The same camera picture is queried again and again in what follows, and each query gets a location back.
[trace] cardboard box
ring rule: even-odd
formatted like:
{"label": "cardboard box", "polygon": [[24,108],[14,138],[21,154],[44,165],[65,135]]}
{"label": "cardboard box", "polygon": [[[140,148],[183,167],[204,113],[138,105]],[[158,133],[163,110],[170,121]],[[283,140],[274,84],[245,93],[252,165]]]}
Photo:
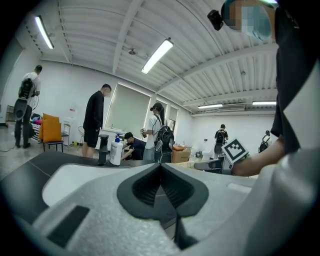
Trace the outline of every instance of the cardboard box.
{"label": "cardboard box", "polygon": [[191,155],[191,147],[186,147],[183,151],[173,150],[172,163],[184,163],[188,162]]}

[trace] fluorescent light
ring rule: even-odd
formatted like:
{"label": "fluorescent light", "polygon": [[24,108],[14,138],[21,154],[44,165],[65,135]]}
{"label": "fluorescent light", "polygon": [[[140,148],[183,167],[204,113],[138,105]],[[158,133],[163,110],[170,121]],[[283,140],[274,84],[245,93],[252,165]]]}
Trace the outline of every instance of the fluorescent light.
{"label": "fluorescent light", "polygon": [[44,23],[43,23],[42,18],[41,18],[40,15],[35,17],[35,22],[36,22],[36,24],[37,24],[37,26],[39,28],[39,31],[40,31],[41,35],[43,36],[44,41],[46,42],[46,44],[48,45],[48,47],[50,49],[53,49],[54,46],[53,46],[53,44],[52,44],[52,42],[51,42],[51,40],[50,40],[50,38],[48,36],[47,30],[46,30],[46,28],[44,26]]}
{"label": "fluorescent light", "polygon": [[262,0],[263,2],[267,2],[268,4],[277,4],[276,0]]}
{"label": "fluorescent light", "polygon": [[276,105],[276,101],[254,101],[252,105]]}
{"label": "fluorescent light", "polygon": [[210,108],[221,108],[221,107],[223,107],[222,104],[198,106],[199,109],[210,109]]}
{"label": "fluorescent light", "polygon": [[153,68],[153,66],[169,51],[174,44],[166,39],[160,47],[155,51],[155,53],[151,56],[151,58],[147,61],[144,65],[143,69],[141,70],[142,73],[148,74],[148,72]]}

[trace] black backpack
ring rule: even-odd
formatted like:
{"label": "black backpack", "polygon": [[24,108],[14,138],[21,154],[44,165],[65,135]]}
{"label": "black backpack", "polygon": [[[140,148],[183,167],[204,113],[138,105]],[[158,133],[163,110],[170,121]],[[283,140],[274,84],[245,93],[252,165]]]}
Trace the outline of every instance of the black backpack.
{"label": "black backpack", "polygon": [[30,78],[23,80],[19,88],[18,97],[26,100],[29,97],[34,97],[35,96],[34,88],[35,88],[34,82]]}
{"label": "black backpack", "polygon": [[220,130],[218,130],[217,133],[218,134],[216,135],[215,142],[219,143],[219,144],[223,144],[225,141],[225,136],[223,135],[223,133]]}
{"label": "black backpack", "polygon": [[269,137],[266,141],[264,141],[264,138],[265,138],[265,137],[266,137],[266,136],[264,136],[264,137],[262,138],[261,145],[260,145],[260,147],[258,148],[259,153],[261,153],[262,151],[265,151],[265,150],[269,147],[268,141],[270,140],[270,137]]}
{"label": "black backpack", "polygon": [[156,163],[171,163],[175,136],[168,125],[163,125],[158,131],[154,142],[154,161]]}

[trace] floor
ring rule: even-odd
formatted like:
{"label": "floor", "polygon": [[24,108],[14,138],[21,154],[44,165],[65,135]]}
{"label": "floor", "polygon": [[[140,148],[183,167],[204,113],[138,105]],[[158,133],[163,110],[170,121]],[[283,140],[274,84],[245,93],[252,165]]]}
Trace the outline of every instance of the floor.
{"label": "floor", "polygon": [[[19,166],[40,155],[44,151],[43,145],[38,144],[38,142],[33,139],[29,140],[31,147],[27,149],[23,149],[22,147],[16,148],[14,130],[14,122],[10,123],[8,128],[5,126],[0,126],[0,180],[2,180],[5,176]],[[56,150],[56,147],[52,146],[51,149],[48,149],[48,146],[46,146],[45,150]],[[69,148],[64,146],[63,152],[75,156],[82,156],[81,147],[79,146],[70,146]],[[93,157],[97,159],[99,157],[98,152],[94,153]]]}

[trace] ceiling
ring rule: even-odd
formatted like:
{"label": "ceiling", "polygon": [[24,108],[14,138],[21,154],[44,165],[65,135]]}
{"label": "ceiling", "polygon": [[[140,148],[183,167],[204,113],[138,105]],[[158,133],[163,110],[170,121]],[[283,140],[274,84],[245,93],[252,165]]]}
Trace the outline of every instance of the ceiling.
{"label": "ceiling", "polygon": [[[127,79],[194,114],[212,103],[244,104],[247,112],[270,113],[252,101],[275,100],[276,51],[207,19],[224,0],[44,0],[25,18],[19,41],[41,60],[69,63]],[[34,22],[41,15],[54,45],[49,49]],[[148,74],[141,69],[160,44],[173,48]],[[136,49],[138,54],[128,51]]]}

